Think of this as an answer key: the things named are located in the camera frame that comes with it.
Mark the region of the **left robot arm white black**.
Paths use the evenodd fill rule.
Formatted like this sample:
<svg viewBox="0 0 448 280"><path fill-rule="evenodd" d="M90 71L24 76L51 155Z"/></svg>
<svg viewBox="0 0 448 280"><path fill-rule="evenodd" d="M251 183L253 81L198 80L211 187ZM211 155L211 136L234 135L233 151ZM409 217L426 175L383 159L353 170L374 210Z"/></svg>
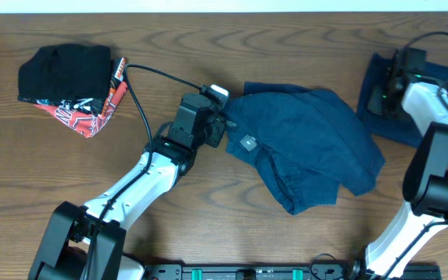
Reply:
<svg viewBox="0 0 448 280"><path fill-rule="evenodd" d="M82 206L68 201L52 213L31 265L31 279L141 279L145 267L124 254L126 233L139 216L194 165L202 145L217 147L228 92L210 87L183 95L174 122L146 145L114 186Z"/></svg>

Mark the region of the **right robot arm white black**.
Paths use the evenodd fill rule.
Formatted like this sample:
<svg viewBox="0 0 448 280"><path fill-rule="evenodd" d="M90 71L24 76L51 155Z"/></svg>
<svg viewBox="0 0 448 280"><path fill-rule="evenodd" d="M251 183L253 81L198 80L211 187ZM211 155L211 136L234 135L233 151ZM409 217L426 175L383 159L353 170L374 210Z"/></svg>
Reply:
<svg viewBox="0 0 448 280"><path fill-rule="evenodd" d="M404 202L389 226L353 265L353 279L438 279L436 268L411 259L448 228L448 69L427 53L400 49L392 59L374 55L357 114L385 138L416 147L404 175Z"/></svg>

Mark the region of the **dark blue denim shorts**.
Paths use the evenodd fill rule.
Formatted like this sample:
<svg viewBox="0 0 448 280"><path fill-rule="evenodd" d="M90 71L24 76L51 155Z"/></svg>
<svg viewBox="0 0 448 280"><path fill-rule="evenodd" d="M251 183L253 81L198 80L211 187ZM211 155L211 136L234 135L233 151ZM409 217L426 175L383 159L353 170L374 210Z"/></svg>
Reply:
<svg viewBox="0 0 448 280"><path fill-rule="evenodd" d="M385 158L354 110L329 89L246 82L223 113L226 151L254 167L291 215L333 205L338 189L374 189Z"/></svg>

